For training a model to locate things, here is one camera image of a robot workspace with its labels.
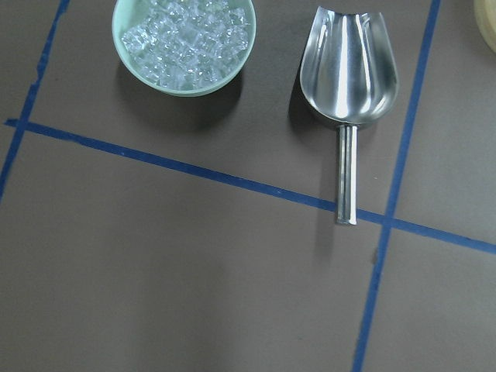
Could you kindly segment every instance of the mint green bowl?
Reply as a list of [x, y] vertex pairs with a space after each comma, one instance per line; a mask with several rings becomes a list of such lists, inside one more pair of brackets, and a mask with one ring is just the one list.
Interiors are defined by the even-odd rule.
[[139, 24], [145, 19], [148, 11], [148, 4], [144, 0], [118, 0], [115, 4], [114, 15], [112, 17], [112, 36], [114, 38], [114, 45], [117, 50], [117, 54], [124, 63], [124, 66], [126, 66], [134, 76], [146, 85], [149, 85], [158, 91], [180, 97], [198, 97], [199, 95], [207, 95], [208, 93], [212, 93], [213, 91], [216, 91], [229, 83], [239, 73], [248, 59], [248, 56], [253, 48], [253, 43], [255, 42], [257, 21], [255, 18], [255, 9], [253, 8], [253, 3], [251, 0], [229, 0], [229, 5], [234, 8], [243, 8], [245, 10], [246, 21], [249, 23], [247, 27], [249, 38], [248, 48], [243, 51], [243, 57], [240, 58], [238, 65], [232, 70], [232, 72], [212, 85], [201, 89], [178, 91], [156, 85], [140, 75], [136, 69], [133, 59], [126, 50], [124, 43], [121, 41], [121, 38], [126, 30]]

